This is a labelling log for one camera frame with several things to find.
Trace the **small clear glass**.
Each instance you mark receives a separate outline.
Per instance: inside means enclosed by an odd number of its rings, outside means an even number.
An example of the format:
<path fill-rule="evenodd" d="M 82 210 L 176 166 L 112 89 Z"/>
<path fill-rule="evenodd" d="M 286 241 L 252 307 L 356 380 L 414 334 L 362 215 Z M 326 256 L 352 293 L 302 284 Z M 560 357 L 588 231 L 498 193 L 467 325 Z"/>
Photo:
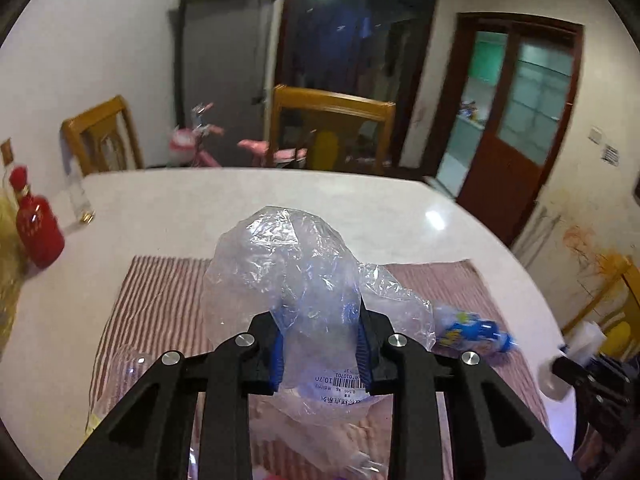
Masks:
<path fill-rule="evenodd" d="M 94 210 L 84 189 L 84 175 L 76 157 L 70 159 L 67 174 L 67 191 L 76 220 L 81 224 L 89 224 L 94 219 Z"/>

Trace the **pink kids bicycle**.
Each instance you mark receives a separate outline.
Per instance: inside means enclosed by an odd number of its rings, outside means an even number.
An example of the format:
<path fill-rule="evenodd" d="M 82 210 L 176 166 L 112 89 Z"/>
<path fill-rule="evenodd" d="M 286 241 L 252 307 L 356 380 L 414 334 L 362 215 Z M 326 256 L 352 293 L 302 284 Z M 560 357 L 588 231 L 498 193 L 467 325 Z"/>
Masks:
<path fill-rule="evenodd" d="M 176 127 L 168 140 L 169 165 L 221 169 L 224 164 L 248 162 L 252 167 L 267 166 L 270 144 L 267 140 L 238 139 L 224 136 L 226 130 L 206 120 L 213 102 L 198 103 L 190 110 L 191 125 Z M 284 124 L 280 141 L 282 148 L 276 148 L 272 163 L 276 168 L 303 168 L 306 164 L 308 143 L 314 134 L 304 125 L 302 114 L 295 110 L 284 112 Z"/>

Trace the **brown wooden kitchen door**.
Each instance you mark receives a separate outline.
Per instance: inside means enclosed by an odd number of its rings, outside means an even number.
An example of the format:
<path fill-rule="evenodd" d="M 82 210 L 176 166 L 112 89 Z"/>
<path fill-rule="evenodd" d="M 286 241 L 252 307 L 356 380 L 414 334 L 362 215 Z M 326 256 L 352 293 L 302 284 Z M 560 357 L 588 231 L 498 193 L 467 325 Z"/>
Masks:
<path fill-rule="evenodd" d="M 501 32 L 506 43 L 457 203 L 510 246 L 533 213 L 564 140 L 577 94 L 584 28 L 523 15 L 483 30 Z"/>

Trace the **left wooden chair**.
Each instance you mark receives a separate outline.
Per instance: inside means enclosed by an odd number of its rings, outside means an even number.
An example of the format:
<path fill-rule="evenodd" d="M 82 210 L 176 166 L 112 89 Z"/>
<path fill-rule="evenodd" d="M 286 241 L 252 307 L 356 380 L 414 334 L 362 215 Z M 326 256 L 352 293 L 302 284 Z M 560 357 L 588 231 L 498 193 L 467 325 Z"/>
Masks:
<path fill-rule="evenodd" d="M 144 168 L 134 118 L 122 96 L 65 119 L 61 130 L 84 177 Z"/>

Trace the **clear printed plastic bag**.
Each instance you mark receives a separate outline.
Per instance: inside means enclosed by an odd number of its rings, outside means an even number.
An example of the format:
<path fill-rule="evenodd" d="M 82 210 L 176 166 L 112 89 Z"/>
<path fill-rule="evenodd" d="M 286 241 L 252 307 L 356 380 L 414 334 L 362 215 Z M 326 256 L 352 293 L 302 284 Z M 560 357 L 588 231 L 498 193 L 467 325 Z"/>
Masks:
<path fill-rule="evenodd" d="M 306 425 L 266 400 L 250 399 L 250 450 L 256 468 L 281 479 L 385 479 L 390 459 L 390 404 L 359 422 Z"/>

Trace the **blue white drink bottle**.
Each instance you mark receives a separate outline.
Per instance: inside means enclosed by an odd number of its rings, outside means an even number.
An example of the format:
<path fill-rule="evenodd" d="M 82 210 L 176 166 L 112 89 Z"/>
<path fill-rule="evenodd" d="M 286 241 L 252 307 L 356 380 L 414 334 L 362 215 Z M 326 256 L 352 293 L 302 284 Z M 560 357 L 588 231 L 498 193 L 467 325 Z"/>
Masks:
<path fill-rule="evenodd" d="M 516 348 L 514 338 L 495 321 L 448 304 L 434 307 L 436 342 L 457 352 L 474 351 L 480 356 L 508 353 Z"/>

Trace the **right wooden chair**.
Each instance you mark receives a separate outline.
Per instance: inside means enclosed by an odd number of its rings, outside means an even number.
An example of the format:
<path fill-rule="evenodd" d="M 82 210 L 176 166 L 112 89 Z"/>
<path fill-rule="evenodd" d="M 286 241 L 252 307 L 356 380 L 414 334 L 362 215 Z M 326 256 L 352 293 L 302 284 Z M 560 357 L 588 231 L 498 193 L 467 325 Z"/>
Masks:
<path fill-rule="evenodd" d="M 588 304 L 562 328 L 571 335 L 584 321 L 595 322 L 604 333 L 599 352 L 626 361 L 639 353 L 639 268 L 630 257 L 613 266 L 612 274 Z"/>

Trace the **white tissue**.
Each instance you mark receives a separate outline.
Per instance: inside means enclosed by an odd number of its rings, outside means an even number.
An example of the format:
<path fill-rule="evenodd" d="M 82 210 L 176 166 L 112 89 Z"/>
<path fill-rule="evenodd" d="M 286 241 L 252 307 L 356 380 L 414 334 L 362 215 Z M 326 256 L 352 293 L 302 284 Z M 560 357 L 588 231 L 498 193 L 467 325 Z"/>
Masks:
<path fill-rule="evenodd" d="M 586 366 L 598 354 L 604 342 L 605 334 L 596 322 L 580 322 L 570 336 L 570 342 L 560 349 L 560 353 L 538 368 L 540 391 L 553 401 L 564 400 L 575 382 L 586 377 Z"/>

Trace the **clear bottle with cork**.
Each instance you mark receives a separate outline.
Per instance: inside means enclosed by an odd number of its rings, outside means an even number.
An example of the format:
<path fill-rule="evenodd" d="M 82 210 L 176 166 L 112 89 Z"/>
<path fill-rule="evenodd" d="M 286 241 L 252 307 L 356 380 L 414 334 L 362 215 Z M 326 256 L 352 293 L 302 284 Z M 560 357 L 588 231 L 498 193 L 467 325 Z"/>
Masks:
<path fill-rule="evenodd" d="M 10 182 L 12 171 L 15 168 L 13 148 L 10 139 L 6 139 L 1 143 L 1 157 L 3 164 L 2 190 L 12 209 L 17 211 L 18 205 L 15 198 L 15 192 Z"/>

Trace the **grey refrigerator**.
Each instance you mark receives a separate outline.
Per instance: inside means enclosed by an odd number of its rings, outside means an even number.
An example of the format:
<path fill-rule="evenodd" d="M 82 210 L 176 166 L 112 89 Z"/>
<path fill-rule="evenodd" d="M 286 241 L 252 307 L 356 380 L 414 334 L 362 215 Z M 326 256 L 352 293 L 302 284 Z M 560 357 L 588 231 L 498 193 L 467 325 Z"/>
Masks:
<path fill-rule="evenodd" d="M 227 140 L 262 138 L 273 7 L 274 0 L 184 0 L 176 67 L 186 125 L 192 107 L 213 102 L 206 120 Z"/>

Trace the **wooden chair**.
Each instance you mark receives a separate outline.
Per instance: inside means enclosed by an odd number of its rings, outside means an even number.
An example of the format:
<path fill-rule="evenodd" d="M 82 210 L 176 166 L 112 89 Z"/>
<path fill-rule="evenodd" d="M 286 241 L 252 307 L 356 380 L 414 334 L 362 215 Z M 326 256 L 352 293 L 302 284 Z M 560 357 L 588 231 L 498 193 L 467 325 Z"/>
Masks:
<path fill-rule="evenodd" d="M 268 148 L 265 165 L 276 166 L 276 153 L 284 133 L 283 117 L 294 114 L 302 120 L 294 153 L 305 153 L 305 167 L 314 171 L 384 174 L 390 148 L 396 104 L 278 84 L 272 90 Z M 374 155 L 354 153 L 362 126 L 374 125 Z"/>
<path fill-rule="evenodd" d="M 134 118 L 122 96 L 65 119 L 61 130 L 84 177 L 144 168 Z"/>
<path fill-rule="evenodd" d="M 639 268 L 630 257 L 613 266 L 612 274 L 588 304 L 562 328 L 571 335 L 584 321 L 595 322 L 604 333 L 599 352 L 626 361 L 639 353 Z"/>

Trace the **clear bottle yellow cap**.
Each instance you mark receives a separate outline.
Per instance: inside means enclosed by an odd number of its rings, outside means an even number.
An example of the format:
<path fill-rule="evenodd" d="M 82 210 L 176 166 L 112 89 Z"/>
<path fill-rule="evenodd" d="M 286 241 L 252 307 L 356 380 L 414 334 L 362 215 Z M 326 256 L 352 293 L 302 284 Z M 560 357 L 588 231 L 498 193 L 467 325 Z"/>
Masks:
<path fill-rule="evenodd" d="M 106 369 L 102 393 L 88 417 L 87 437 L 152 364 L 152 356 L 130 346 L 121 346 L 115 351 Z"/>

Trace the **wall sticker notice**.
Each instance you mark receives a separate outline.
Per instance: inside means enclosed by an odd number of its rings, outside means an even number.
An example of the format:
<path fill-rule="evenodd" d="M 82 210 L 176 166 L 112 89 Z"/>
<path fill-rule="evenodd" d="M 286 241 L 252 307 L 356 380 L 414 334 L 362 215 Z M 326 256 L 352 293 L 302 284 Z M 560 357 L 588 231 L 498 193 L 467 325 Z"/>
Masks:
<path fill-rule="evenodd" d="M 620 152 L 610 144 L 606 144 L 602 152 L 602 159 L 609 165 L 617 167 L 620 164 Z"/>

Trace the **yellow plastic bag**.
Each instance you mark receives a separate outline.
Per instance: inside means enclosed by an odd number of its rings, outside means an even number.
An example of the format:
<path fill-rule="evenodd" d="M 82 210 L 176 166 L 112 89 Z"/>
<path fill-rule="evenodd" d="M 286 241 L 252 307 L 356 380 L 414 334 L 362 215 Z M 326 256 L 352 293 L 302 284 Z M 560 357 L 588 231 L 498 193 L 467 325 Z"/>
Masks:
<path fill-rule="evenodd" d="M 0 347 L 4 351 L 27 271 L 26 255 L 15 226 L 15 209 L 4 194 L 1 195 L 0 244 Z"/>

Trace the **middle wooden chair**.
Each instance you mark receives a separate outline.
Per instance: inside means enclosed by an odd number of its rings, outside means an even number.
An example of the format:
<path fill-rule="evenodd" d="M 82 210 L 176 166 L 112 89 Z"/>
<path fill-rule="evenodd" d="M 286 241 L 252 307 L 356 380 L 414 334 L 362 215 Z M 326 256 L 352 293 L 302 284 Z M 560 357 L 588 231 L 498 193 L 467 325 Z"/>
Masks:
<path fill-rule="evenodd" d="M 396 104 L 278 84 L 272 90 L 268 148 L 265 165 L 276 166 L 276 153 L 284 133 L 283 117 L 294 114 L 302 120 L 294 153 L 305 153 L 305 167 L 314 171 L 384 174 L 390 148 Z M 374 155 L 354 153 L 362 126 L 374 125 Z"/>

